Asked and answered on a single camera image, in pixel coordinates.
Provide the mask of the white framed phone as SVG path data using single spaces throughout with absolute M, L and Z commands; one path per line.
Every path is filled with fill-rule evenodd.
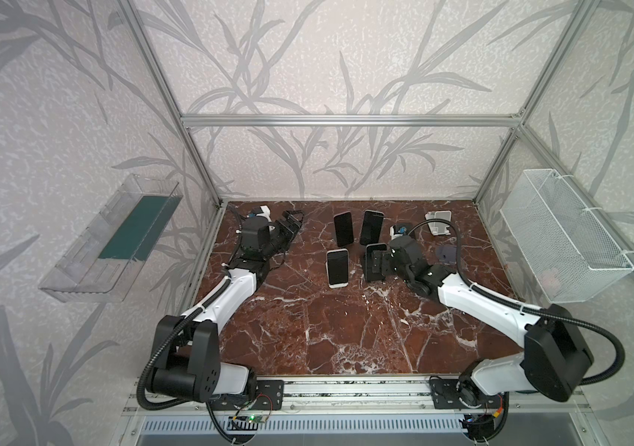
M 350 255 L 346 248 L 326 253 L 326 272 L 331 289 L 346 287 L 350 280 Z

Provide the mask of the grey round phone stand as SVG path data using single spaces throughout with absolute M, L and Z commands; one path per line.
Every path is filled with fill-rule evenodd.
M 437 247 L 436 256 L 439 262 L 447 265 L 456 264 L 456 246 L 455 245 L 440 245 Z

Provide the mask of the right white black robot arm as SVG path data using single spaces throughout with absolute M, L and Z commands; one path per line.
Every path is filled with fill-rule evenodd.
M 410 236 L 368 247 L 363 269 L 369 281 L 397 276 L 418 297 L 460 310 L 521 348 L 503 358 L 477 360 L 460 375 L 456 391 L 465 405 L 512 391 L 536 392 L 564 403 L 592 366 L 591 351 L 578 327 L 567 323 L 565 308 L 521 304 L 466 282 L 457 269 L 428 263 Z

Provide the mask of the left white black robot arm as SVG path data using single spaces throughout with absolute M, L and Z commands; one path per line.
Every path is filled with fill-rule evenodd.
M 151 356 L 136 390 L 145 410 L 222 398 L 244 404 L 258 397 L 255 372 L 221 360 L 220 333 L 275 269 L 272 258 L 288 252 L 302 228 L 304 212 L 287 210 L 281 219 L 272 220 L 270 208 L 261 206 L 237 219 L 237 242 L 222 265 L 220 282 L 192 308 L 164 317 L 155 329 Z

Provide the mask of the black phone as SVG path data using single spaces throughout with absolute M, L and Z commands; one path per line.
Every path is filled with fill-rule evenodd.
M 389 247 L 385 243 L 372 243 L 365 247 L 363 274 L 367 282 L 385 281 L 391 265 Z
M 363 224 L 360 233 L 360 244 L 362 246 L 379 243 L 384 217 L 385 216 L 382 212 L 365 210 L 365 213 L 363 213 Z
M 338 247 L 346 247 L 354 242 L 352 213 L 343 212 L 333 217 L 335 240 Z

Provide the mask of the white phone stand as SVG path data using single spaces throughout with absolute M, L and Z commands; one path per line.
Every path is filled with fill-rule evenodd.
M 450 235 L 449 222 L 452 218 L 451 211 L 430 211 L 426 213 L 425 219 L 429 220 L 428 230 L 433 236 L 447 236 Z

